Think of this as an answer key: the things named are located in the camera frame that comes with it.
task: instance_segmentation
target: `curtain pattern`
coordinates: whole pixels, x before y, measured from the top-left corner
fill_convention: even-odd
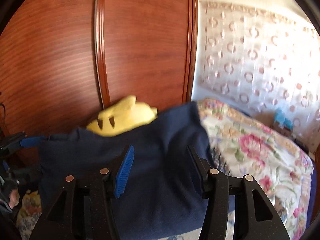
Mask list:
[[[294,134],[315,151],[320,141],[316,30],[263,9],[199,3],[198,84],[253,116],[281,108]]]

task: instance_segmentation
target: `bed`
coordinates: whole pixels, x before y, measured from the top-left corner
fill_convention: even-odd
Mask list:
[[[310,225],[316,194],[316,171],[309,156],[288,138],[217,99],[198,101],[198,109],[218,169],[239,178],[252,174],[290,239],[298,240]],[[234,220],[232,211],[227,240],[233,239]],[[200,231],[161,240],[198,239]]]

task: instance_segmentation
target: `navy blue fabric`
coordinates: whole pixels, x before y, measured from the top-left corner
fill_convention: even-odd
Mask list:
[[[317,170],[316,170],[316,164],[313,160],[313,173],[311,175],[311,188],[310,188],[310,200],[309,200],[309,206],[308,206],[308,212],[307,212],[307,224],[306,228],[308,228],[311,224],[312,219],[312,212],[313,207],[315,206],[315,200],[316,200],[316,192],[317,192]]]
[[[193,145],[201,158],[213,163],[195,103],[171,108],[151,124],[115,137],[81,128],[52,135],[39,146],[43,206],[67,175],[79,178],[93,167],[105,168],[126,144],[134,147],[134,162],[124,193],[112,201],[121,239],[157,239],[200,228],[207,201],[194,190],[186,146]]]

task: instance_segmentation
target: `wardrobe door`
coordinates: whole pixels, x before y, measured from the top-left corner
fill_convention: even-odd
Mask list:
[[[104,106],[133,94],[163,110],[186,100],[192,0],[97,0]]]
[[[95,0],[25,0],[0,36],[0,102],[10,134],[68,132],[100,111]],[[25,164],[34,153],[21,155]]]

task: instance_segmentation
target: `yellow toy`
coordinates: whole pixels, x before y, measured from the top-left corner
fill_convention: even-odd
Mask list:
[[[157,118],[156,108],[136,101],[135,96],[127,96],[117,104],[101,111],[98,119],[87,126],[87,130],[101,136],[115,136],[151,123]]]

